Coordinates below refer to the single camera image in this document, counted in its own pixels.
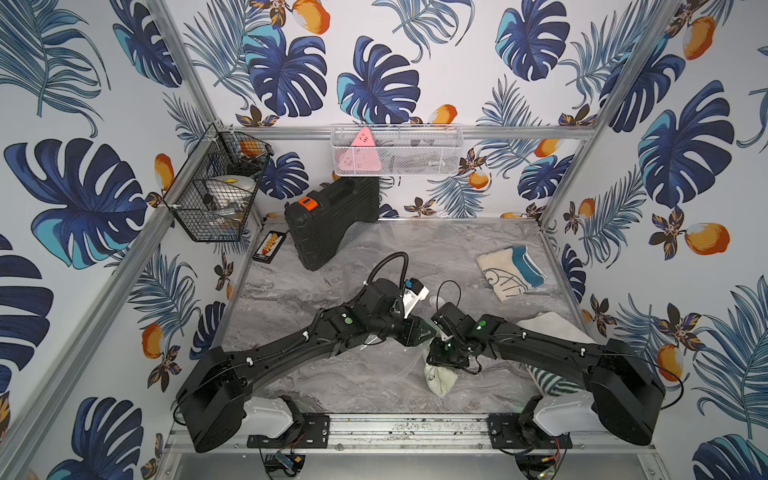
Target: tropical leaf wallpaper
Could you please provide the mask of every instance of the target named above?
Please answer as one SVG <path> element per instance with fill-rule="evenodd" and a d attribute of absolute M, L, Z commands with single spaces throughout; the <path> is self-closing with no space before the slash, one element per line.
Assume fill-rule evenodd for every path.
<path fill-rule="evenodd" d="M 595 22 L 564 55 L 586 102 L 613 88 L 649 3 Z M 683 393 L 654 434 L 670 478 L 768 478 L 767 15 L 681 2 L 546 225 L 584 329 L 663 368 L 666 403 Z"/>
<path fill-rule="evenodd" d="M 592 125 L 660 0 L 587 3 L 168 1 L 218 117 L 237 127 Z M 650 62 L 625 102 L 623 128 L 645 119 L 666 94 L 681 75 L 681 55 Z M 168 103 L 179 137 L 194 138 L 194 119 Z M 399 178 L 382 192 L 382 215 L 401 215 L 416 197 L 435 198 L 433 217 L 528 215 L 531 205 L 546 206 L 578 145 L 567 138 L 468 141 L 462 152 L 475 160 L 462 155 L 454 177 Z M 270 166 L 256 204 L 280 216 L 283 200 L 321 188 L 335 173 L 324 142 L 273 146 L 276 157 L 288 157 Z"/>
<path fill-rule="evenodd" d="M 146 2 L 0 5 L 0 442 L 204 137 L 184 80 Z M 247 229 L 225 247 L 169 229 L 33 459 L 38 478 L 152 478 L 180 376 L 237 288 Z"/>

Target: blue and white towel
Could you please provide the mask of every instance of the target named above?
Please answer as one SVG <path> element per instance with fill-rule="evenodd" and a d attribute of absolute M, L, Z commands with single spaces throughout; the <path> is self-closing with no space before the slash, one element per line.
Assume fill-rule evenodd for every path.
<path fill-rule="evenodd" d="M 478 257 L 478 265 L 499 300 L 541 286 L 544 274 L 528 256 L 528 247 L 509 247 Z"/>

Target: cloth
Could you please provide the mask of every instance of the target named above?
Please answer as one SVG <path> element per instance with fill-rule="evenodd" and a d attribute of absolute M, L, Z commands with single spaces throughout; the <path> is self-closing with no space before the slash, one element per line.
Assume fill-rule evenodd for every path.
<path fill-rule="evenodd" d="M 528 247 L 509 247 L 481 255 L 478 266 L 499 301 L 544 284 L 544 274 L 528 256 Z"/>
<path fill-rule="evenodd" d="M 536 318 L 519 321 L 517 325 L 532 332 L 544 333 L 545 335 L 555 336 L 563 340 L 594 343 L 594 340 L 589 335 L 555 312 L 540 313 Z M 531 373 L 531 378 L 533 378 L 542 395 L 561 396 L 583 390 L 570 380 L 566 380 L 552 372 L 530 365 L 528 366 L 528 371 Z"/>
<path fill-rule="evenodd" d="M 429 351 L 425 350 L 424 360 L 427 359 L 428 354 Z M 453 388 L 458 373 L 444 366 L 434 366 L 427 363 L 424 365 L 424 377 L 427 379 L 427 386 L 432 390 L 432 393 L 443 398 Z"/>

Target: marble floor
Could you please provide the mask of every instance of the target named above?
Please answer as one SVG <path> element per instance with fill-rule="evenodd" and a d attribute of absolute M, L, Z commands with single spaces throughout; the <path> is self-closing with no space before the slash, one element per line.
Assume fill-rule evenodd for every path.
<path fill-rule="evenodd" d="M 287 231 L 285 223 L 270 221 L 269 230 Z M 436 292 L 443 280 L 461 285 L 461 309 L 475 318 L 483 313 L 512 322 L 554 311 L 571 319 L 562 292 L 532 221 L 404 220 L 358 224 L 350 228 L 339 253 L 323 268 L 305 270 L 289 237 L 270 264 L 253 263 L 233 311 L 222 346 L 247 349 L 279 339 L 308 325 L 316 309 L 354 296 L 369 271 L 386 255 L 403 250 L 410 256 L 408 277 Z M 475 262 L 483 253 L 512 245 L 527 245 L 534 262 L 547 277 L 545 284 L 500 303 Z M 401 263 L 392 261 L 379 276 L 396 280 Z M 457 290 L 446 284 L 441 292 L 454 301 Z M 414 313 L 429 317 L 434 310 L 420 302 Z M 265 386 L 259 396 L 291 395 L 305 408 L 328 412 L 511 412 L 537 393 L 527 373 L 513 362 L 481 357 L 477 376 L 460 372 L 455 386 L 441 399 L 424 379 L 423 348 L 407 349 L 389 339 L 359 347 L 331 359 L 305 364 Z"/>

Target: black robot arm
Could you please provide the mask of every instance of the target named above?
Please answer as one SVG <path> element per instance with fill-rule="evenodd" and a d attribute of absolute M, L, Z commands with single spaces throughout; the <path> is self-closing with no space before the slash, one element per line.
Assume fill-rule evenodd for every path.
<path fill-rule="evenodd" d="M 650 444 L 665 389 L 626 343 L 570 342 L 493 315 L 475 321 L 452 303 L 441 306 L 432 320 L 450 338 L 432 341 L 427 363 L 467 369 L 470 356 L 483 355 L 536 366 L 592 392 L 592 409 L 609 432 L 635 445 Z"/>
<path fill-rule="evenodd" d="M 381 266 L 396 257 L 405 261 L 399 283 L 373 281 Z M 427 363 L 467 369 L 470 356 L 484 355 L 541 367 L 592 392 L 593 409 L 609 432 L 637 445 L 650 443 L 664 387 L 627 344 L 616 339 L 606 346 L 568 342 L 492 315 L 475 321 L 452 303 L 441 306 L 430 324 L 408 314 L 426 290 L 416 279 L 405 280 L 406 266 L 406 254 L 390 255 L 349 302 L 318 310 L 308 327 L 282 339 L 240 352 L 210 349 L 176 395 L 195 450 L 223 444 L 239 429 L 243 405 L 253 392 L 305 362 L 339 355 L 371 334 L 417 346 L 435 337 L 435 324 L 442 331 L 432 341 Z"/>

